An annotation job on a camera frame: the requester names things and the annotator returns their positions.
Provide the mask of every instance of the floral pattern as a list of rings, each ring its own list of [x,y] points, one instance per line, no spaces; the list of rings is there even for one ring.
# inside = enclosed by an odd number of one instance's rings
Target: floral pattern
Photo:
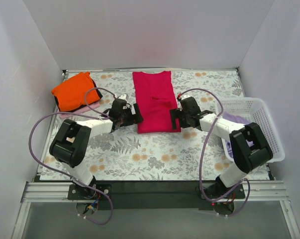
[[[135,103],[132,72],[91,73],[97,86],[117,95],[128,94],[129,102]],[[220,98],[243,97],[241,83],[236,71],[172,71],[175,95],[196,87],[214,92]],[[102,92],[99,111],[111,107],[112,96]],[[214,111],[214,98],[208,93],[192,91],[200,108]],[[86,115],[96,116],[89,111]],[[73,120],[85,120],[72,117]],[[56,135],[62,120],[57,116],[49,145]],[[122,127],[111,134],[97,135],[90,139],[85,164],[97,180],[198,180],[202,143],[206,132],[185,128],[181,133],[137,134],[137,126]],[[65,171],[65,168],[48,151],[45,164]],[[204,180],[214,180],[231,161],[225,158],[219,137],[212,135],[204,155],[202,175]],[[266,166],[252,171],[249,179],[268,180]],[[41,180],[67,180],[57,172],[43,168]]]

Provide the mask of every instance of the red cloth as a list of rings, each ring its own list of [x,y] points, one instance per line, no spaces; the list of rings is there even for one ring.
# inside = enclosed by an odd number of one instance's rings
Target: red cloth
[[[144,121],[138,124],[138,133],[181,132],[172,129],[170,110],[176,109],[177,103],[171,83],[171,71],[158,74],[133,72],[136,102]]]

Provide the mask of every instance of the cable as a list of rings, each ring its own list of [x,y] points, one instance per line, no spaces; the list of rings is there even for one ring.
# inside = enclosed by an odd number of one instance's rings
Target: cable
[[[104,88],[92,88],[92,89],[90,89],[89,91],[91,91],[91,90],[93,90],[93,89],[106,90],[106,89],[104,89]],[[111,93],[114,97],[116,97],[114,93],[112,93],[112,92],[110,92],[110,91],[108,91],[108,90],[106,90],[106,91],[109,92],[109,93]],[[86,104],[87,104],[87,99],[86,99],[87,93],[85,94],[85,97],[84,97]],[[42,122],[44,119],[46,119],[46,118],[48,118],[48,117],[50,117],[50,116],[54,116],[54,115],[68,114],[68,115],[73,115],[73,116],[86,117],[86,118],[94,119],[94,120],[101,120],[101,119],[108,119],[108,118],[109,118],[108,115],[106,115],[106,114],[104,114],[104,113],[102,113],[102,112],[99,112],[99,111],[96,111],[96,110],[92,109],[92,108],[89,106],[89,104],[87,104],[87,106],[88,106],[91,110],[93,110],[94,112],[100,114],[101,116],[104,116],[104,118],[94,117],[94,116],[85,116],[85,115],[76,114],[76,113],[72,113],[72,112],[54,112],[54,113],[48,114],[48,115],[46,115],[46,116],[43,116],[42,118],[40,118],[40,119],[35,123],[35,125],[34,125],[33,128],[31,129],[30,134],[29,134],[28,148],[29,148],[29,152],[30,152],[31,156],[33,157],[33,159],[34,159],[37,163],[39,163],[41,166],[43,166],[43,167],[45,167],[45,168],[48,168],[48,169],[53,170],[53,171],[55,171],[55,172],[64,174],[64,175],[70,177],[71,179],[73,178],[69,173],[66,173],[66,172],[63,172],[63,171],[61,171],[61,170],[52,168],[52,167],[50,167],[50,166],[44,164],[43,162],[41,162],[41,161],[36,157],[36,155],[34,154],[34,152],[33,152],[33,150],[32,150],[32,144],[31,144],[31,143],[32,143],[32,137],[33,137],[34,131],[35,131],[36,127],[39,125],[39,123]],[[107,223],[111,220],[112,215],[113,215],[113,203],[112,203],[111,198],[110,198],[106,193],[104,193],[103,191],[100,191],[100,190],[98,190],[98,189],[96,189],[96,188],[93,188],[93,187],[91,187],[91,186],[89,186],[89,185],[86,185],[86,184],[84,184],[83,182],[80,182],[80,181],[78,181],[78,180],[76,180],[76,179],[73,179],[73,181],[74,181],[75,183],[77,183],[77,184],[83,186],[83,187],[89,188],[89,189],[95,191],[96,193],[99,193],[99,194],[102,194],[103,196],[105,196],[105,198],[109,201],[110,207],[111,207],[110,216],[108,217],[108,219],[107,219],[105,222],[98,222],[98,221],[96,221],[96,220],[94,220],[94,219],[91,219],[91,218],[89,218],[89,217],[84,216],[83,214],[78,214],[78,216],[81,216],[81,217],[83,217],[83,218],[85,218],[85,219],[88,219],[89,221],[91,221],[91,222],[93,222],[93,223],[95,223],[95,224],[98,224],[98,225],[105,225],[105,224],[107,224]]]
[[[202,166],[203,166],[203,158],[204,158],[204,154],[205,154],[206,145],[207,145],[208,139],[209,139],[209,137],[210,137],[210,135],[211,135],[211,133],[212,133],[212,131],[213,131],[213,128],[214,128],[214,126],[215,126],[215,124],[216,124],[216,122],[217,122],[217,120],[218,120],[218,117],[220,117],[220,116],[223,114],[223,112],[224,112],[224,107],[223,107],[221,101],[219,100],[219,98],[218,98],[214,93],[212,93],[212,92],[209,91],[209,90],[202,89],[202,88],[192,88],[192,89],[186,90],[186,91],[180,93],[180,94],[178,95],[178,98],[179,98],[181,95],[183,95],[183,94],[185,94],[185,93],[187,93],[187,92],[189,92],[189,91],[194,91],[194,90],[199,90],[199,91],[204,91],[204,92],[210,93],[210,94],[217,100],[217,102],[218,102],[219,105],[220,105],[220,112],[217,114],[216,118],[214,119],[213,123],[211,124],[211,127],[210,127],[210,129],[209,129],[209,131],[208,131],[208,133],[207,133],[206,139],[205,139],[204,144],[203,144],[203,149],[202,149],[201,154],[200,154],[199,181],[200,181],[200,185],[202,185],[203,182],[202,182],[202,173],[201,173],[201,171],[202,171]],[[210,199],[210,198],[205,194],[205,191],[204,191],[204,189],[203,189],[202,187],[200,188],[200,190],[201,190],[202,195],[205,197],[205,199],[206,199],[207,201],[214,203],[214,202],[217,202],[217,201],[220,200],[220,199],[225,198],[227,195],[229,195],[229,194],[230,194],[232,191],[234,191],[234,190],[238,187],[238,185],[240,185],[240,184],[242,183],[242,181],[244,181],[244,180],[247,181],[247,184],[248,184],[248,193],[247,193],[247,196],[246,196],[246,199],[245,199],[243,205],[242,205],[235,213],[228,215],[228,216],[234,216],[234,215],[236,215],[237,213],[239,213],[239,212],[243,209],[243,207],[245,206],[245,204],[246,204],[246,202],[247,202],[247,200],[248,200],[248,198],[249,198],[249,194],[250,194],[250,183],[249,183],[249,181],[248,181],[247,178],[244,178],[243,180],[240,180],[240,181],[237,182],[234,186],[232,186],[231,189],[229,189],[224,195],[222,195],[222,196],[220,196],[220,197],[218,197],[218,198],[215,198],[215,199]]]

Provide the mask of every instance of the gray wall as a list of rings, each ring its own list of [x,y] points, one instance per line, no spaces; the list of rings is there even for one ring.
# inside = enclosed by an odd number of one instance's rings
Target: gray wall
[[[241,66],[247,96],[265,100],[286,158],[271,169],[283,179],[300,228],[300,0],[276,0]]]
[[[24,0],[62,69],[240,65],[273,0]]]
[[[61,71],[22,0],[0,0],[0,239],[10,238],[26,183],[36,172],[30,129],[52,112]],[[36,132],[41,154],[49,121]]]

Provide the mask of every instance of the plastic basket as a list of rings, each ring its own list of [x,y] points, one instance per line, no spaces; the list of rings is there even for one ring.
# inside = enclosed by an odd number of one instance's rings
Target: plastic basket
[[[242,116],[250,122],[255,122],[260,126],[274,154],[274,157],[268,161],[269,163],[284,160],[285,152],[279,139],[278,132],[275,128],[272,117],[270,116],[269,110],[262,99],[244,97],[224,98],[220,99],[220,101],[223,104],[224,112],[228,112],[235,116]],[[216,103],[215,110],[216,113],[220,112],[220,106],[218,103]],[[230,161],[234,161],[234,159],[228,155],[224,139],[222,139],[222,143],[226,158]]]

